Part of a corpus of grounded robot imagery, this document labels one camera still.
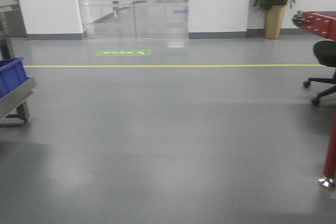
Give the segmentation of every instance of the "blue bin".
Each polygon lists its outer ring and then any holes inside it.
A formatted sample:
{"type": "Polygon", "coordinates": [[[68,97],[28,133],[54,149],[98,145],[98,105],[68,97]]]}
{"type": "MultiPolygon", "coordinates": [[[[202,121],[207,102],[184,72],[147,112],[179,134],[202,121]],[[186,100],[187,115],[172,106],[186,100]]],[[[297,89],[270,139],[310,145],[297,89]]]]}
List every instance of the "blue bin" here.
{"type": "Polygon", "coordinates": [[[22,60],[13,58],[0,61],[0,98],[28,80],[22,60]]]}

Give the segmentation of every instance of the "gold vase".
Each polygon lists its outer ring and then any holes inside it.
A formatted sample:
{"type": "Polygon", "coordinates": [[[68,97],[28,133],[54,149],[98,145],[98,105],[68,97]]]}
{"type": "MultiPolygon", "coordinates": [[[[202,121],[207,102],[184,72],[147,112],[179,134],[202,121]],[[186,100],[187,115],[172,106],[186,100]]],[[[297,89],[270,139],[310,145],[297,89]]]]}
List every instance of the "gold vase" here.
{"type": "Polygon", "coordinates": [[[274,5],[265,12],[265,39],[278,39],[285,5],[274,5]]]}

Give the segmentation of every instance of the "glass door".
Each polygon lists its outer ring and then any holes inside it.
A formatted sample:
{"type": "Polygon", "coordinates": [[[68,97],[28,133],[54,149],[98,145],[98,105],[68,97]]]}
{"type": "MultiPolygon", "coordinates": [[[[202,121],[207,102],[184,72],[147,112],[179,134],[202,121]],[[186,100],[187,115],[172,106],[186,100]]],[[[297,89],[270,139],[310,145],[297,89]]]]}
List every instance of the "glass door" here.
{"type": "Polygon", "coordinates": [[[79,0],[88,38],[187,37],[188,0],[79,0]]]}
{"type": "Polygon", "coordinates": [[[88,38],[134,38],[133,0],[79,0],[88,38]]]}
{"type": "Polygon", "coordinates": [[[134,0],[139,38],[188,36],[188,0],[134,0]]]}

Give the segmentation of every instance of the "gray metal rack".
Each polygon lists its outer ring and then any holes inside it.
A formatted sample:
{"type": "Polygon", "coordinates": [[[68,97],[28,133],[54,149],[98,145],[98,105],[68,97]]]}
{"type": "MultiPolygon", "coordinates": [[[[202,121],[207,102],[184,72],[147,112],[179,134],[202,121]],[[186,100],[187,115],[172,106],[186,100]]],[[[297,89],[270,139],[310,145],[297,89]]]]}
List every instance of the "gray metal rack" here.
{"type": "MultiPolygon", "coordinates": [[[[14,58],[12,41],[9,36],[5,12],[16,10],[17,0],[0,0],[0,50],[3,59],[14,58]]],[[[29,110],[26,99],[36,86],[34,78],[28,78],[16,89],[0,99],[0,119],[19,118],[28,122],[29,110]],[[10,114],[16,109],[17,114],[10,114]]]]}

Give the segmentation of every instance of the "chair caster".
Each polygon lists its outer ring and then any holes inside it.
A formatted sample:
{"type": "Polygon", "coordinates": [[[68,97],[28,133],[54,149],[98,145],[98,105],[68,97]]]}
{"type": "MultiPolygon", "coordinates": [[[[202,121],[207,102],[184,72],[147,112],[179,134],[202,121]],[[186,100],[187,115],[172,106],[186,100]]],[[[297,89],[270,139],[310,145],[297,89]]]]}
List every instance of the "chair caster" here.
{"type": "Polygon", "coordinates": [[[320,98],[313,98],[311,99],[311,103],[314,105],[314,106],[318,106],[320,104],[320,98]]]}
{"type": "Polygon", "coordinates": [[[303,86],[304,86],[305,88],[309,87],[309,86],[310,86],[310,81],[304,81],[304,82],[303,82],[303,86]]]}

